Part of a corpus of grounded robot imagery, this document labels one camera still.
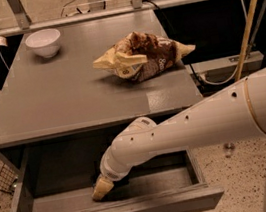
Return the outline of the yellow foam-padded gripper finger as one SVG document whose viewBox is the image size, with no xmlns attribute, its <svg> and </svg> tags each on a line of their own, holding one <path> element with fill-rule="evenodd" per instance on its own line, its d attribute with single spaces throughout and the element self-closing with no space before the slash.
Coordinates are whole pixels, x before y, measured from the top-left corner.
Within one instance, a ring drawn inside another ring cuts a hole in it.
<svg viewBox="0 0 266 212">
<path fill-rule="evenodd" d="M 110 181 L 105 176 L 99 175 L 93 188 L 93 200 L 101 201 L 101 199 L 104 198 L 104 196 L 106 196 L 107 193 L 109 193 L 113 189 L 113 186 L 113 181 Z"/>
</svg>

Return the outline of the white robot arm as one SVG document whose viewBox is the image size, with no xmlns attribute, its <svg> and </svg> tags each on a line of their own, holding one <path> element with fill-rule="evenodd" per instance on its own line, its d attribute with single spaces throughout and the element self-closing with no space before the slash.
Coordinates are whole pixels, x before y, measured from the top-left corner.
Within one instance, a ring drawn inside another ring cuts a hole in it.
<svg viewBox="0 0 266 212">
<path fill-rule="evenodd" d="M 266 136 L 266 68 L 160 124 L 144 116 L 131 122 L 103 154 L 92 197 L 100 201 L 131 168 L 158 155 L 260 135 Z M 264 195 L 266 212 L 266 185 Z"/>
</svg>

